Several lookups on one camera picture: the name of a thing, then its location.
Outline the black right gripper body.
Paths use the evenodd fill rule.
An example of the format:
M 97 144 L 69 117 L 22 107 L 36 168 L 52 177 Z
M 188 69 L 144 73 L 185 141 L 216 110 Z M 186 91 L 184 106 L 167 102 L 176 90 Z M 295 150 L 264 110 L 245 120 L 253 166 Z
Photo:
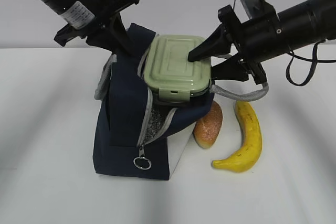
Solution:
M 231 59 L 237 59 L 255 84 L 267 82 L 261 62 L 284 54 L 288 50 L 281 35 L 281 25 L 274 7 L 264 2 L 264 14 L 241 23 L 231 5 L 218 11 L 218 19 L 227 31 L 227 38 L 236 47 Z

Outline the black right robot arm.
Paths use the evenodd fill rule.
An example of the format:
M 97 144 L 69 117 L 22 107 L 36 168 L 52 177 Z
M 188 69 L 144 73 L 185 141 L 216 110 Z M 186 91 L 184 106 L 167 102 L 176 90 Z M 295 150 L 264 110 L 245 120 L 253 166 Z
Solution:
M 307 0 L 282 12 L 266 0 L 240 0 L 248 21 L 231 5 L 218 10 L 220 25 L 188 54 L 190 62 L 237 53 L 211 67 L 212 80 L 267 82 L 262 62 L 307 45 L 335 39 L 335 0 Z

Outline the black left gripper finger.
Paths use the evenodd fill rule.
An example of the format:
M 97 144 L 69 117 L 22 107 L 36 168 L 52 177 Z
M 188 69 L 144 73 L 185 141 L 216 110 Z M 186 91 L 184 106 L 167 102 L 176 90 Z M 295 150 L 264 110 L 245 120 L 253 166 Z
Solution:
M 108 29 L 99 29 L 86 38 L 86 44 L 108 51 L 115 51 L 118 48 L 118 42 Z
M 108 48 L 111 51 L 123 50 L 131 56 L 135 56 L 135 44 L 129 37 L 120 15 L 110 18 L 108 27 Z

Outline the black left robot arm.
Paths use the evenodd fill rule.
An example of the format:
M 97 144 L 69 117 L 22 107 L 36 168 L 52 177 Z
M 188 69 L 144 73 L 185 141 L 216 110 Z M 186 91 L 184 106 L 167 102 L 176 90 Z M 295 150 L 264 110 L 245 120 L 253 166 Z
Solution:
M 86 44 L 114 52 L 134 53 L 134 44 L 123 25 L 120 12 L 140 0 L 41 0 L 67 24 L 54 40 L 65 46 L 74 38 Z

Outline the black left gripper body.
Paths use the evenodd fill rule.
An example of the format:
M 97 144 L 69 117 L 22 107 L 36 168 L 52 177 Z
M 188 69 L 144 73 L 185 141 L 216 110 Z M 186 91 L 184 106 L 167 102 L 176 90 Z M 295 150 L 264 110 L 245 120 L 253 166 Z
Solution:
M 99 29 L 108 29 L 110 18 L 140 0 L 54 0 L 54 8 L 67 25 L 54 40 L 61 46 L 76 37 L 87 38 Z

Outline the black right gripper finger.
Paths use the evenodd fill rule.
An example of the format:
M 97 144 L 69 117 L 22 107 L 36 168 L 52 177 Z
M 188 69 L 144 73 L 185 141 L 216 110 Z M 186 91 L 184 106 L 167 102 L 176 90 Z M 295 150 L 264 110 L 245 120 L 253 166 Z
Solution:
M 249 76 L 246 69 L 237 59 L 230 58 L 211 67 L 211 79 L 245 82 L 249 80 Z
M 189 52 L 188 61 L 195 62 L 230 53 L 232 42 L 227 34 L 224 26 L 218 26 L 207 39 Z

